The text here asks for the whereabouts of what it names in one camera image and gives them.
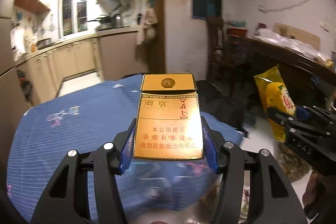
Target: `floor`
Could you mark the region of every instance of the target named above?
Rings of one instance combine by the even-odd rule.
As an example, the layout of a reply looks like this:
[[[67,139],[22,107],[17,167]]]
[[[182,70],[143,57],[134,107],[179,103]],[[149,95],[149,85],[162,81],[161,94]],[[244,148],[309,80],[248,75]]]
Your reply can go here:
[[[101,83],[101,79],[97,72],[90,73],[81,77],[77,77],[63,82],[62,87],[58,93],[58,97],[77,90],[82,90],[93,85]]]
[[[89,86],[96,85],[98,83],[101,83],[101,79],[99,78],[96,72],[88,74],[88,75],[84,75],[84,76],[81,76],[75,79],[71,79],[63,83],[62,88],[59,92],[59,96],[69,94],[71,92],[84,89]],[[221,86],[219,87],[219,89],[221,89],[223,93],[226,93],[225,87]],[[251,88],[249,86],[246,86],[243,89],[235,89],[234,97],[239,98],[239,100],[244,102],[246,101],[246,94],[249,94],[250,92],[251,92]],[[272,129],[268,121],[266,120],[265,115],[262,112],[262,110],[261,112],[260,110],[256,110],[256,112],[257,112],[256,123],[253,126],[248,125],[248,124],[244,125],[245,129],[249,132],[249,135],[248,135],[248,138],[243,138],[240,147],[243,150],[252,151],[252,152],[259,152],[259,150],[266,148],[275,157],[277,154],[277,149],[276,149],[277,145],[276,145],[276,141],[272,134]],[[307,186],[310,174],[311,174],[311,171],[308,174],[306,174],[302,179],[292,183],[292,186],[301,203],[302,203],[302,196],[305,192],[305,188]],[[193,206],[190,206],[190,208],[186,210],[186,211],[189,210],[190,212],[188,212],[187,214],[186,212],[184,212],[183,216],[178,212],[170,212],[168,214],[164,213],[164,215],[166,215],[167,217],[167,219],[165,219],[166,217],[164,217],[164,220],[168,221],[168,223],[174,223],[174,221],[173,222],[171,221],[176,220],[176,219],[183,220],[182,223],[194,223],[193,221],[195,221],[198,217],[200,219],[203,219],[203,217],[198,216],[196,217],[196,219],[190,219],[188,217],[185,218],[185,216],[187,215],[196,216],[197,215],[196,212],[198,211],[198,206],[199,205],[197,203]],[[162,213],[163,212],[160,210],[154,210],[154,211],[151,211],[150,213],[148,212],[146,214],[146,219],[147,220],[148,219],[157,220],[158,215],[162,216]],[[143,221],[143,218],[140,217],[133,223],[137,224],[137,223],[141,223],[142,221]]]

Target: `blue tablecloth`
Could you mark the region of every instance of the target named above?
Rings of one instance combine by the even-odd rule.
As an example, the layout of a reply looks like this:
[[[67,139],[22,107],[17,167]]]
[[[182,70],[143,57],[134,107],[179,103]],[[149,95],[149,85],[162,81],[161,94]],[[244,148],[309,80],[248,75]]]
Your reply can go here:
[[[11,146],[8,195],[30,222],[36,204],[65,154],[96,150],[128,129],[137,116],[142,75],[106,81],[30,109],[22,117]],[[242,136],[215,117],[201,113],[210,128],[240,144]],[[190,162],[133,161],[117,184],[128,219],[148,208],[181,210],[199,199],[215,181],[206,160]],[[91,218],[97,221],[93,174],[88,193]]]

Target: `dark wooden table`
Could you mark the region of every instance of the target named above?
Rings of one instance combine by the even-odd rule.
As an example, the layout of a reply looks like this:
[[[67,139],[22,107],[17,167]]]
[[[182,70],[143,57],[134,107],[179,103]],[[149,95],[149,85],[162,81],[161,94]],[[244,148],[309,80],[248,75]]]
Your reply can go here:
[[[336,87],[336,72],[334,70],[327,68],[321,63],[316,62],[299,52],[258,39],[229,37],[228,40],[229,42],[239,43],[240,47],[244,47],[250,52],[255,52],[262,56],[289,65],[296,73],[298,73],[299,70],[305,75],[316,75],[326,83]]]

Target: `yellow snack bag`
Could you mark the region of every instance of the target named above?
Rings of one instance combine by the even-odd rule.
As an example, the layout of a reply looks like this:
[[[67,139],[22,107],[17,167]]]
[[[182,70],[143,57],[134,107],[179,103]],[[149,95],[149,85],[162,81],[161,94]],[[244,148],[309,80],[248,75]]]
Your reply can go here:
[[[262,74],[256,75],[254,80],[265,111],[268,107],[275,107],[289,115],[295,115],[296,107],[289,97],[278,67],[273,67]],[[268,121],[272,127],[275,139],[284,142],[286,138],[284,127],[271,119],[268,119]]]

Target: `gold cigarette box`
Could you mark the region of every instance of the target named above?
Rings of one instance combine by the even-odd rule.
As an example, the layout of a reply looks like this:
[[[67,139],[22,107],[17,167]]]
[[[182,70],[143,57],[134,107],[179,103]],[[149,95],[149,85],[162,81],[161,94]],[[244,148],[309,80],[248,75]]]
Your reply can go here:
[[[201,115],[192,74],[144,75],[134,158],[203,158]]]

